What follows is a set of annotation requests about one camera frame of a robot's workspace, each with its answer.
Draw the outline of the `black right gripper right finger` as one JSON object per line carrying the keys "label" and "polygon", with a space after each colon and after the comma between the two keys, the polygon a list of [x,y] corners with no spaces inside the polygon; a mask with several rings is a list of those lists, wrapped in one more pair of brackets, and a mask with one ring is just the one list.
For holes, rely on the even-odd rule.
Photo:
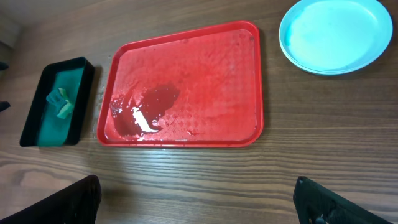
{"label": "black right gripper right finger", "polygon": [[391,224],[304,176],[296,181],[293,201],[300,224]]}

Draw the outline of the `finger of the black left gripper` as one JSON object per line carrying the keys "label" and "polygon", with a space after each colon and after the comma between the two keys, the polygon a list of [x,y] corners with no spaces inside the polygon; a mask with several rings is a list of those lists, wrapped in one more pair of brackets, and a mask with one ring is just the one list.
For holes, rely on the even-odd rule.
{"label": "finger of the black left gripper", "polygon": [[6,63],[0,62],[0,70],[6,70],[8,68],[9,68],[9,66]]}
{"label": "finger of the black left gripper", "polygon": [[11,106],[11,105],[10,105],[9,102],[7,102],[7,101],[1,101],[1,102],[0,102],[0,112],[2,112],[2,111],[4,111],[4,110],[8,109],[10,106]]}

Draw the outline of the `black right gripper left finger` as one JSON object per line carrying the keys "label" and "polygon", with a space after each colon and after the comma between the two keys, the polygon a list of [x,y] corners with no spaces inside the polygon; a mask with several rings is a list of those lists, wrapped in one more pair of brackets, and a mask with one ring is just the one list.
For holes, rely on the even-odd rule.
{"label": "black right gripper left finger", "polygon": [[96,175],[84,179],[1,220],[1,224],[86,224],[96,221],[101,185]]}

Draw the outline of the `green yellow sponge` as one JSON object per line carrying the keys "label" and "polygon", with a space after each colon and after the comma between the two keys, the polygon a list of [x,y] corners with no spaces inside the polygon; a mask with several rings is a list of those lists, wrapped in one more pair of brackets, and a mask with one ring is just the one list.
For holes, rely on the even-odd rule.
{"label": "green yellow sponge", "polygon": [[63,88],[52,90],[46,97],[48,103],[55,107],[55,115],[60,119],[66,119],[72,114],[75,105],[70,101],[67,91]]}

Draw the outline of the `white plate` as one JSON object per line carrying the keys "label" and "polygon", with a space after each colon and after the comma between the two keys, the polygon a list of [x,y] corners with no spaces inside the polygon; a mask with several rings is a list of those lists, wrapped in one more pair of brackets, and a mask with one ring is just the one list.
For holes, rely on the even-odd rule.
{"label": "white plate", "polygon": [[298,60],[296,60],[293,55],[290,53],[290,51],[288,50],[287,46],[285,44],[283,44],[282,42],[280,43],[280,48],[281,51],[284,53],[284,55],[286,56],[286,58],[293,63],[296,67],[300,68],[303,71],[306,71],[308,73],[313,73],[313,70],[306,67],[304,64],[302,64],[301,62],[299,62]]}

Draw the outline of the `light blue plate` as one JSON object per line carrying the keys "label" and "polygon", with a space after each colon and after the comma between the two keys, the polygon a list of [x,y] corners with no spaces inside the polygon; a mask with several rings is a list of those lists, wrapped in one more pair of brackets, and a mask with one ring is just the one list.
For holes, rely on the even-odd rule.
{"label": "light blue plate", "polygon": [[280,22],[279,43],[300,47],[387,48],[388,10],[377,0],[300,0]]}
{"label": "light blue plate", "polygon": [[320,76],[336,76],[360,70],[385,51],[377,47],[300,47],[281,45],[287,59],[299,69]]}

